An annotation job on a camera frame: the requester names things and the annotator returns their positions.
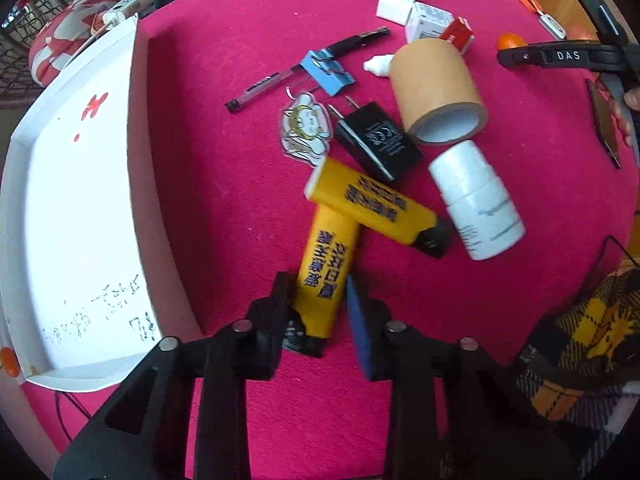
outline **dark phone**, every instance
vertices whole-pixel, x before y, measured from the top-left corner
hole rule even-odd
[[[587,88],[591,96],[591,105],[593,107],[593,115],[596,121],[596,133],[609,158],[613,161],[616,168],[620,168],[620,156],[618,155],[618,139],[616,137],[616,128],[611,119],[611,111],[609,104],[604,100],[602,94],[593,83],[587,79]]]

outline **small red box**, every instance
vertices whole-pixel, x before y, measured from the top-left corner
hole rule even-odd
[[[466,52],[475,38],[471,27],[469,27],[469,22],[460,16],[453,20],[440,35],[441,40],[449,41],[460,51],[460,54]]]

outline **metal screw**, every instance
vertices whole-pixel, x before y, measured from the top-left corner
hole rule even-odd
[[[460,346],[463,350],[473,352],[474,350],[478,350],[478,341],[476,341],[472,337],[463,337],[460,340]]]
[[[249,319],[237,319],[232,327],[235,332],[250,332],[254,328],[254,324]]]
[[[178,348],[178,340],[175,337],[165,337],[158,345],[163,352]]]
[[[386,322],[385,328],[389,330],[389,332],[404,332],[406,325],[404,321],[392,319]]]

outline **human hand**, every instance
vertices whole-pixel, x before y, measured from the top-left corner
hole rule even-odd
[[[600,78],[596,80],[596,86],[603,92],[609,94],[607,87],[602,81],[600,81]],[[640,87],[634,88],[633,90],[630,90],[625,94],[625,103],[632,110],[640,112]],[[616,121],[618,122],[619,130],[624,135],[625,144],[627,146],[631,146],[633,125],[622,118],[622,110],[620,110],[620,106],[616,103],[615,99],[611,97],[611,95],[609,95],[609,109],[611,110],[611,114],[616,118]]]

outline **white box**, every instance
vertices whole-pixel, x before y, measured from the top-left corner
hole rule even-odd
[[[404,26],[406,42],[422,38],[439,38],[453,22],[453,14],[446,10],[415,2]]]
[[[376,16],[383,20],[405,25],[415,0],[378,0]]]
[[[202,337],[162,222],[137,24],[129,18],[71,62],[9,145],[2,306],[22,373],[46,388],[99,390],[163,336]]]

